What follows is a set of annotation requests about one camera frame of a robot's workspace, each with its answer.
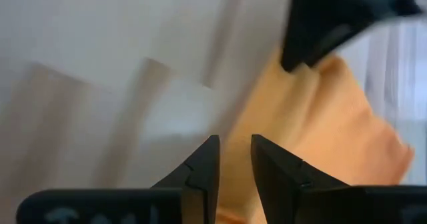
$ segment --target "black plastic part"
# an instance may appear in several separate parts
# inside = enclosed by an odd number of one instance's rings
[[[205,223],[214,224],[220,184],[220,138],[212,135],[179,167],[153,187],[182,187],[203,192]]]
[[[414,0],[292,0],[282,67],[312,67],[375,22],[420,13]]]
[[[294,223],[303,189],[346,186],[261,135],[252,136],[251,156],[268,223]]]
[[[269,224],[427,223],[427,187],[349,187],[259,135],[251,154]]]
[[[20,204],[16,220],[17,224],[181,223],[181,190],[42,191]]]
[[[427,188],[350,187],[304,193],[296,224],[427,223]]]
[[[211,136],[151,189],[51,190],[26,198],[17,224],[215,223],[220,139]]]

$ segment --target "white curtain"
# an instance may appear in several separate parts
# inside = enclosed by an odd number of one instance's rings
[[[375,113],[416,150],[404,183],[427,184],[427,24],[414,18],[381,23],[338,51],[350,64]]]

